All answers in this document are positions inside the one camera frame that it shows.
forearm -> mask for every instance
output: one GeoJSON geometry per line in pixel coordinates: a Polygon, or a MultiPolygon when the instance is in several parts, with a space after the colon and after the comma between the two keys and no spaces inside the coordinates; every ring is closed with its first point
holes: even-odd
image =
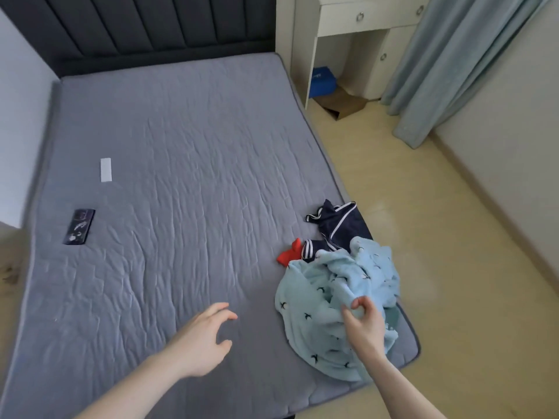
{"type": "Polygon", "coordinates": [[[176,381],[172,365],[161,355],[152,356],[76,419],[144,418],[176,381]]]}
{"type": "Polygon", "coordinates": [[[392,419],[445,419],[385,357],[372,356],[363,363],[392,419]]]}

navy blue clothing with white trim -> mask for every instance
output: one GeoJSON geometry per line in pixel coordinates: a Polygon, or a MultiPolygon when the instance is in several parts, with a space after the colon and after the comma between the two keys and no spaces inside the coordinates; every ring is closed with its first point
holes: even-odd
{"type": "Polygon", "coordinates": [[[353,237],[373,239],[355,201],[332,205],[330,200],[325,200],[316,214],[308,214],[305,221],[317,224],[324,237],[323,240],[305,241],[301,256],[307,262],[314,260],[318,250],[335,251],[345,248],[349,251],[349,242],[353,237]]]}

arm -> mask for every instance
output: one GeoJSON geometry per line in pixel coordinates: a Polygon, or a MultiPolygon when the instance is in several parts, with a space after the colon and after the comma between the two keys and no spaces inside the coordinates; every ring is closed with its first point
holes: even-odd
{"type": "Polygon", "coordinates": [[[445,416],[421,394],[386,358],[385,323],[368,297],[353,300],[352,309],[363,306],[365,315],[357,319],[342,308],[348,340],[373,378],[392,419],[445,419],[445,416]]]}
{"type": "Polygon", "coordinates": [[[232,342],[216,344],[217,331],[237,315],[216,303],[194,316],[161,351],[84,410],[76,419],[145,417],[179,379],[201,377],[221,363],[232,342]]]}

clothing pile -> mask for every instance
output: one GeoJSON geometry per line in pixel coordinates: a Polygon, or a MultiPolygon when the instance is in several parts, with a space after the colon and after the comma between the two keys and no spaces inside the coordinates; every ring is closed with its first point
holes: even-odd
{"type": "MultiPolygon", "coordinates": [[[[307,363],[330,377],[370,381],[346,340],[341,307],[369,296],[385,319],[385,352],[390,350],[398,337],[394,328],[400,295],[392,251],[372,240],[355,202],[334,206],[326,200],[305,220],[317,223],[324,240],[296,239],[278,258],[290,259],[275,300],[288,342],[307,363]]],[[[352,312],[363,316],[361,307],[352,312]]]]}

desk drawer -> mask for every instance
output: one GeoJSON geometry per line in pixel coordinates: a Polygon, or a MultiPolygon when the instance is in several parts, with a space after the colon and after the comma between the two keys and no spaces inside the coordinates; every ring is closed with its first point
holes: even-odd
{"type": "Polygon", "coordinates": [[[320,9],[318,36],[415,25],[429,0],[367,0],[325,4],[320,9]]]}

